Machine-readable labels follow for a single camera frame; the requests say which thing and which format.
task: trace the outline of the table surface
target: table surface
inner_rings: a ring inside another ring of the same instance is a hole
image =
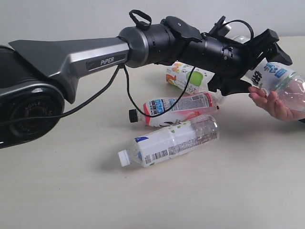
[[[305,37],[279,44],[305,72]],[[129,69],[137,104],[179,96],[165,66]],[[114,68],[79,82],[75,104]],[[46,136],[0,151],[1,229],[300,229],[305,227],[305,124],[281,122],[248,94],[215,115],[218,142],[149,168],[117,152],[152,128],[131,124],[123,70],[111,88]]]

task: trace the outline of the finger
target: finger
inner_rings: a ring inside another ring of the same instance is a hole
[[[279,120],[285,121],[288,119],[288,112],[286,107],[284,106],[283,101],[281,100],[276,100],[275,106],[275,117]]]
[[[260,97],[266,97],[266,93],[262,89],[260,89],[260,88],[251,86],[251,87],[248,88],[248,90],[251,93],[258,94]]]
[[[272,117],[275,117],[275,102],[277,100],[277,94],[271,92],[268,96],[268,102],[266,104],[266,109]]]
[[[256,93],[250,93],[249,97],[253,100],[253,102],[255,103],[256,106],[266,109],[266,105],[268,100],[264,97],[260,97],[258,94]]]

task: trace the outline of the plastic bottle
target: plastic bottle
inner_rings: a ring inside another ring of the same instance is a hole
[[[248,37],[236,36],[233,40],[247,42]],[[245,76],[254,86],[261,88],[266,95],[274,91],[278,99],[291,110],[305,112],[305,76],[290,67],[263,59],[254,70],[249,70]]]
[[[169,66],[166,69],[166,81],[180,88],[181,90],[184,90],[192,69],[193,66],[191,65],[175,62],[172,66]],[[190,95],[200,92],[209,92],[208,82],[213,76],[214,73],[212,72],[195,68],[185,92]],[[224,96],[222,96],[219,90],[217,90],[217,92],[209,93],[212,94],[215,99],[217,99],[217,104],[221,104],[223,102]]]
[[[210,115],[200,115],[176,125],[163,127],[133,140],[118,153],[121,166],[137,163],[148,167],[186,154],[200,145],[219,139],[218,125]]]
[[[143,105],[143,111],[147,115],[157,115],[170,108],[177,98],[157,98],[150,100]],[[131,123],[142,122],[146,126],[164,127],[199,115],[212,115],[219,107],[210,93],[198,93],[182,97],[179,102],[168,112],[158,117],[147,117],[136,109],[129,110]]]

